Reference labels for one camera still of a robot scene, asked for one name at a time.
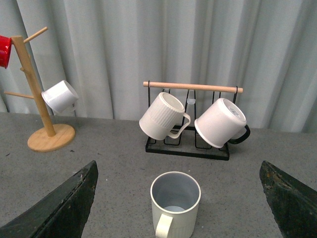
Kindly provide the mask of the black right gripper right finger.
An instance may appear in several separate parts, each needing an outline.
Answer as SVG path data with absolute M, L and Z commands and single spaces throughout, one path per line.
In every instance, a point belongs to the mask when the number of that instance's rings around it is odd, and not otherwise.
M 317 192 L 268 161 L 259 177 L 284 238 L 317 236 Z

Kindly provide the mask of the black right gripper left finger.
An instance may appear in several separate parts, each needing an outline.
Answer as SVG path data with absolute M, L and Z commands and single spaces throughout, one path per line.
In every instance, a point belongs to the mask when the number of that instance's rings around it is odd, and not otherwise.
M 80 238 L 98 180 L 91 161 L 54 191 L 0 229 L 2 238 Z

